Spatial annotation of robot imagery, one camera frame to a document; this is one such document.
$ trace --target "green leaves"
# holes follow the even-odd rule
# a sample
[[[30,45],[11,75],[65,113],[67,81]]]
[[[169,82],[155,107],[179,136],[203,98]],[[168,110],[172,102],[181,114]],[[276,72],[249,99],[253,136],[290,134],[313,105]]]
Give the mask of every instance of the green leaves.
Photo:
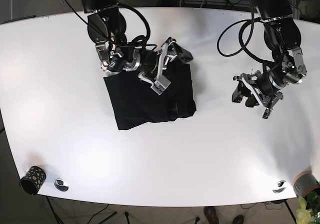
[[[308,224],[311,220],[311,214],[306,209],[297,209],[296,224]]]
[[[298,197],[298,203],[299,203],[299,206],[301,207],[301,209],[307,208],[307,202],[303,197],[301,197],[301,196]]]

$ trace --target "metal bracket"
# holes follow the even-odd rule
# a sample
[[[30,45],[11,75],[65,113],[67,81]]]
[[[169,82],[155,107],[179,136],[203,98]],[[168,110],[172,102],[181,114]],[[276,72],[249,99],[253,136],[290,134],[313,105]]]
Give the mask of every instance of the metal bracket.
[[[240,78],[241,81],[243,82],[243,84],[246,86],[247,89],[249,89],[251,91],[251,93],[254,95],[255,99],[257,100],[257,102],[263,106],[265,109],[262,118],[264,119],[268,119],[268,117],[270,116],[271,112],[273,111],[273,107],[275,106],[275,104],[284,98],[283,94],[281,92],[277,92],[275,93],[272,97],[268,97],[265,96],[263,93],[257,91],[256,88],[254,88],[252,86],[252,84],[255,82],[254,80],[252,80],[251,78],[254,76],[259,76],[261,75],[260,71],[257,71],[255,74],[253,75],[249,75],[249,74],[245,74],[243,73]]]
[[[145,73],[139,73],[138,78],[151,84],[151,89],[158,95],[161,95],[171,84],[171,82],[163,75],[160,75],[155,82],[149,79]]]
[[[307,69],[304,64],[304,59],[302,57],[302,50],[300,47],[293,48],[292,50],[292,55],[294,59],[294,63],[296,66],[296,70],[299,74],[302,74],[303,76],[307,75]]]
[[[107,70],[108,64],[109,64],[109,54],[108,49],[106,47],[106,42],[99,42],[95,44],[96,52],[98,53],[99,59],[101,61],[101,69],[103,71]]]

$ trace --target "black cable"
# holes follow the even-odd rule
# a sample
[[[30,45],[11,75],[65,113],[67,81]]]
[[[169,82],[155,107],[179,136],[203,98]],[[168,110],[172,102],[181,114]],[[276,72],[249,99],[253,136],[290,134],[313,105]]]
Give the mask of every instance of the black cable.
[[[257,205],[257,204],[259,204],[259,203],[255,203],[255,204],[253,204],[251,207],[248,207],[248,208],[244,208],[244,207],[242,206],[243,204],[240,204],[240,207],[241,207],[243,210],[249,210],[249,209],[253,208],[255,205]],[[281,211],[281,210],[283,209],[282,205],[281,205],[281,209],[269,209],[269,208],[267,207],[267,205],[269,205],[267,202],[264,202],[263,204],[264,204],[264,206],[265,206],[265,209],[267,209],[268,211],[272,211],[272,210]]]
[[[265,209],[267,209],[268,211],[273,211],[273,210],[276,210],[276,211],[281,211],[283,209],[283,206],[282,206],[282,203],[280,204],[281,205],[281,208],[268,208],[269,205],[271,205],[271,202],[265,202],[263,203],[264,206],[265,206]]]
[[[217,47],[217,50],[219,52],[220,55],[224,56],[224,57],[232,57],[232,56],[235,56],[237,55],[238,53],[240,53],[250,42],[251,40],[251,37],[253,35],[253,32],[254,32],[254,24],[255,24],[255,10],[254,10],[254,5],[252,3],[252,0],[249,0],[250,1],[250,6],[251,6],[251,30],[250,30],[250,34],[249,34],[249,37],[246,41],[246,43],[244,44],[244,46],[241,47],[241,49],[239,49],[237,52],[235,53],[232,53],[232,54],[224,54],[221,52],[220,50],[220,47],[219,47],[219,43],[220,43],[220,40],[222,38],[222,36],[224,35],[225,32],[227,32],[231,27],[233,27],[234,25],[238,24],[238,23],[241,23],[241,22],[244,22],[243,20],[241,21],[238,21],[238,22],[235,22],[233,23],[232,25],[230,25],[229,27],[227,27],[220,35],[220,37],[218,38],[218,41],[216,43],[216,47]]]
[[[253,204],[251,207],[249,207],[249,208],[244,208],[244,207],[242,207],[242,204],[240,204],[240,207],[243,209],[243,210],[249,210],[250,208],[253,208],[255,205],[257,205],[258,203],[255,203],[255,204]]]
[[[294,223],[297,223],[296,218],[295,218],[294,214],[292,213],[291,208],[286,200],[285,200],[284,204],[285,204],[286,208],[288,209],[288,211],[290,212],[290,215],[291,215],[292,219],[294,220]]]
[[[237,3],[234,3],[233,5],[237,5],[237,4],[240,3],[241,1],[243,1],[243,0],[238,1]]]
[[[59,218],[59,216],[58,216],[58,215],[56,214],[56,212],[54,211],[54,208],[52,207],[51,202],[50,202],[50,200],[49,200],[49,197],[46,196],[45,198],[46,198],[46,201],[47,201],[48,204],[49,204],[49,207],[50,207],[50,209],[51,209],[51,212],[52,212],[52,214],[53,214],[53,216],[54,216],[54,218],[55,218],[55,220],[56,220],[56,223],[57,223],[57,224],[64,224],[63,221]]]
[[[89,224],[89,223],[91,222],[91,220],[92,220],[96,215],[98,215],[100,212],[103,212],[105,209],[107,209],[108,206],[109,206],[109,204],[108,204],[105,208],[103,208],[101,211],[99,211],[99,212],[97,212],[96,214],[94,214],[94,215],[90,218],[90,220],[89,220],[89,222],[88,222],[87,224]]]
[[[279,38],[279,41],[281,42],[282,45],[284,45],[284,41],[281,37],[281,35],[268,23],[265,23],[265,22],[262,22],[261,21],[261,18],[256,18],[254,19],[254,22],[259,22],[259,23],[262,23],[264,25],[267,25],[269,26],[270,28],[272,28],[275,32],[275,34],[278,36]],[[239,35],[238,35],[238,39],[239,39],[239,43],[240,43],[240,46],[241,47],[244,47],[244,42],[243,42],[243,32],[245,30],[245,28],[247,28],[249,25],[251,25],[251,20],[250,19],[247,19],[247,21],[242,25],[242,27],[240,28],[240,31],[239,31]],[[261,59],[261,58],[258,58],[257,56],[255,56],[254,54],[252,54],[246,47],[244,47],[244,52],[246,52],[247,55],[249,55],[252,59],[254,59],[255,61],[259,62],[259,63],[262,63],[262,64],[265,64],[266,66],[268,66],[269,68],[273,68],[274,67],[274,62],[273,61],[268,61],[268,60],[264,60],[264,59]]]
[[[140,47],[140,46],[154,46],[155,44],[146,44],[144,45],[143,43],[146,43],[150,37],[150,26],[147,22],[147,20],[145,19],[145,17],[136,9],[126,5],[126,4],[117,4],[116,6],[118,7],[123,7],[123,8],[127,8],[131,11],[133,11],[134,13],[136,13],[144,22],[145,27],[146,27],[146,37],[145,37],[145,41],[143,43],[138,42],[137,45],[135,46],[131,46],[131,45],[122,45],[122,44],[117,44],[116,42],[112,41],[110,38],[107,37],[107,35],[105,35],[96,25],[94,25],[95,27],[93,27],[91,24],[87,23],[76,11],[75,9],[70,5],[70,3],[67,0],[64,0],[67,5],[71,8],[71,10],[78,16],[78,18],[80,18],[82,20],[82,22],[84,22],[87,26],[89,26],[90,28],[92,28],[95,32],[97,32],[98,34],[100,34],[102,37],[104,37],[108,42],[118,46],[118,47],[130,47],[130,48],[135,48],[135,47]]]

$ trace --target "black cloth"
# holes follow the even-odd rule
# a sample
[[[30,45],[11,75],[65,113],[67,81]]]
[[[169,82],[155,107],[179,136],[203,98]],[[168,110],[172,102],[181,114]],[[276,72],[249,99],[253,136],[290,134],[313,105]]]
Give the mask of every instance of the black cloth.
[[[104,79],[119,130],[128,130],[146,122],[158,123],[187,118],[196,111],[189,64],[172,62],[163,71],[171,81],[156,94],[151,84],[138,78],[138,71],[122,72]]]

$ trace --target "patterned cup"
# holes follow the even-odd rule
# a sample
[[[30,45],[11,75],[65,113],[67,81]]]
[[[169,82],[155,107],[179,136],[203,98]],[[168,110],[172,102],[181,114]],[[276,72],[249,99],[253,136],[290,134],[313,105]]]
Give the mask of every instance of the patterned cup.
[[[29,193],[30,195],[35,195],[38,193],[46,178],[47,176],[41,168],[32,166],[21,178],[19,184],[22,189],[25,190],[25,192]]]

